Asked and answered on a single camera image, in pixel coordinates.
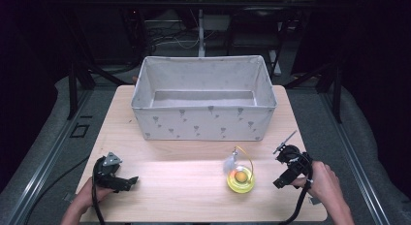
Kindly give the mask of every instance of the human arm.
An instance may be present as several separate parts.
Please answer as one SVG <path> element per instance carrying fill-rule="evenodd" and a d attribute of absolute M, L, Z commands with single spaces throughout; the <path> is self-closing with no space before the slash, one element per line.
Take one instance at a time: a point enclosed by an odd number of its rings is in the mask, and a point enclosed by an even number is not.
<path fill-rule="evenodd" d="M 313 182 L 308 193 L 319 199 L 332 217 L 334 224 L 354 224 L 350 208 L 344 200 L 339 179 L 330 166 L 321 161 L 313 161 Z M 304 187 L 306 177 L 297 178 L 291 184 Z"/>
<path fill-rule="evenodd" d="M 93 200 L 91 196 L 92 186 L 92 179 L 89 178 L 64 213 L 61 220 L 61 225 L 79 224 L 81 216 L 87 212 L 88 208 L 93 206 Z M 112 191 L 113 190 L 109 188 L 96 186 L 97 201 L 102 201 Z"/>

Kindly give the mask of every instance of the wooden table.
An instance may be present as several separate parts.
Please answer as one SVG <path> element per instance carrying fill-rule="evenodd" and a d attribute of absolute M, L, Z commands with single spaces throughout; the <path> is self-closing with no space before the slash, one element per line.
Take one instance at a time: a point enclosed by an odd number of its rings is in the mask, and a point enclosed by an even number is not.
<path fill-rule="evenodd" d="M 282 221 L 294 212 L 300 189 L 277 189 L 272 183 L 287 169 L 272 155 L 294 130 L 299 130 L 287 93 L 274 86 L 278 100 L 269 129 L 260 142 L 146 141 L 131 109 L 134 86 L 119 86 L 91 152 L 78 191 L 91 177 L 98 158 L 109 151 L 123 163 L 117 176 L 139 176 L 130 191 L 110 194 L 100 203 L 107 222 L 266 222 Z M 300 133 L 288 144 L 304 151 Z M 250 155 L 255 186 L 245 194 L 230 189 L 223 162 L 235 145 Z M 243 154 L 238 163 L 250 166 Z M 306 196 L 297 221 L 322 221 L 322 204 Z M 98 221 L 94 209 L 81 221 Z"/>

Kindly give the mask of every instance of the white box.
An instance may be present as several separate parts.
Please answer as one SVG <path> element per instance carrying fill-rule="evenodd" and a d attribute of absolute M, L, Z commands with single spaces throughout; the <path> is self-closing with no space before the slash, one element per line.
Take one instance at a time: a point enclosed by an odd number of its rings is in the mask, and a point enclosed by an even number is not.
<path fill-rule="evenodd" d="M 131 106 L 146 140 L 260 141 L 277 100 L 262 56 L 149 56 Z"/>

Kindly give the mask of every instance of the black chair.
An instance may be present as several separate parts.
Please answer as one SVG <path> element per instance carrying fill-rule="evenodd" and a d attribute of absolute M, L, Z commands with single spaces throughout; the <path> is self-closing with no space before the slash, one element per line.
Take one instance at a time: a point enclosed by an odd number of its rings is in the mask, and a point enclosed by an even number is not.
<path fill-rule="evenodd" d="M 248 7 L 232 14 L 226 38 L 227 55 L 232 48 L 265 49 L 269 54 L 272 79 L 282 44 L 296 12 L 284 8 Z"/>

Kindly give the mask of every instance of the black cable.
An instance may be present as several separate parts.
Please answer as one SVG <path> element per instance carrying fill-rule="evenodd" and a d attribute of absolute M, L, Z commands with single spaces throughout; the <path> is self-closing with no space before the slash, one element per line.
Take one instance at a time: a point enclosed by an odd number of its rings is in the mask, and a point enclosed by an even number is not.
<path fill-rule="evenodd" d="M 104 221 L 103 214 L 102 214 L 101 211 L 100 211 L 99 202 L 98 202 L 98 200 L 97 200 L 97 190 L 96 190 L 95 173 L 96 173 L 96 168 L 97 168 L 97 166 L 99 166 L 99 165 L 100 165 L 100 162 L 102 162 L 103 160 L 104 160 L 104 157 L 98 159 L 97 162 L 96 162 L 96 164 L 94 165 L 94 168 L 93 168 L 93 176 L 92 176 L 92 182 L 93 182 L 92 185 L 93 185 L 93 186 L 92 186 L 92 190 L 91 190 L 91 198 L 92 198 L 92 200 L 93 200 L 93 207 L 94 207 L 94 210 L 96 210 L 96 214 L 97 214 L 97 217 L 99 218 L 99 221 L 100 221 L 100 224 L 101 224 L 101 225 L 106 224 L 106 222 Z"/>
<path fill-rule="evenodd" d="M 297 153 L 297 152 L 287 153 L 286 155 L 289 155 L 289 154 L 290 155 L 295 154 L 295 155 L 298 155 L 299 157 L 304 158 L 309 163 L 309 165 L 308 165 L 309 168 L 308 168 L 307 181 L 304 185 L 304 188 L 302 189 L 302 191 L 300 193 L 299 200 L 297 201 L 297 205 L 296 205 L 296 208 L 294 210 L 294 213 L 287 220 L 278 223 L 279 225 L 289 224 L 297 218 L 297 216 L 300 213 L 300 209 L 301 209 L 301 206 L 302 206 L 302 202 L 304 201 L 305 195 L 306 195 L 308 189 L 311 188 L 311 182 L 312 182 L 312 176 L 313 176 L 313 170 L 312 170 L 311 162 L 304 155 L 302 155 L 301 153 Z"/>
<path fill-rule="evenodd" d="M 33 204 L 33 206 L 31 207 L 31 209 L 28 211 L 25 219 L 24 219 L 24 224 L 28 223 L 28 220 L 30 219 L 30 216 L 34 210 L 34 208 L 37 206 L 37 204 L 39 204 L 40 200 L 46 195 L 46 193 L 50 190 L 50 188 L 52 186 L 54 186 L 54 184 L 56 184 L 62 177 L 64 177 L 65 175 L 67 175 L 69 172 L 71 172 L 73 169 L 75 169 L 76 167 L 78 167 L 80 164 L 82 164 L 84 161 L 86 161 L 88 158 L 90 157 L 90 155 L 87 155 L 84 159 L 82 159 L 80 162 L 77 163 L 77 165 L 75 165 L 74 167 L 72 167 L 71 169 L 69 169 L 68 171 L 66 171 L 64 174 L 62 174 L 59 178 L 57 178 L 47 189 L 45 189 L 45 191 L 36 199 L 35 203 Z"/>

